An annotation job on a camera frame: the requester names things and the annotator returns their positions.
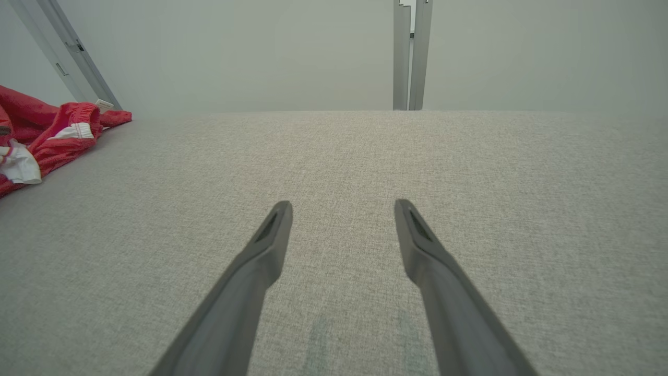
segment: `gray fabric surface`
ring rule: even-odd
[[[149,372],[267,211],[249,375],[435,375],[411,199],[543,375],[668,373],[668,126],[530,112],[136,121],[0,200],[0,373]]]

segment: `gray sofa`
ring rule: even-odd
[[[0,373],[144,375],[267,211],[295,210],[249,375],[436,375],[408,198],[542,375],[666,374],[668,120],[137,120],[0,200]]]

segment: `red garment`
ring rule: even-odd
[[[132,113],[128,111],[100,114],[92,103],[65,103],[58,108],[0,86],[0,126],[11,129],[10,134],[0,136],[0,147],[9,147],[12,138],[27,145],[43,178],[95,145],[104,127],[131,120]],[[0,175],[0,198],[24,185]]]

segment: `white wall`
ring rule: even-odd
[[[434,0],[424,109],[668,111],[666,0]]]
[[[136,118],[391,110],[387,0],[59,0]]]
[[[0,0],[0,85],[60,106],[75,102],[7,0]]]
[[[415,32],[415,0],[399,0],[401,5],[409,5],[411,7],[411,32]]]

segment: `clothing label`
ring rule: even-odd
[[[103,114],[114,107],[113,104],[105,102],[102,99],[98,99],[98,101],[95,102],[95,105],[100,109],[100,114]]]

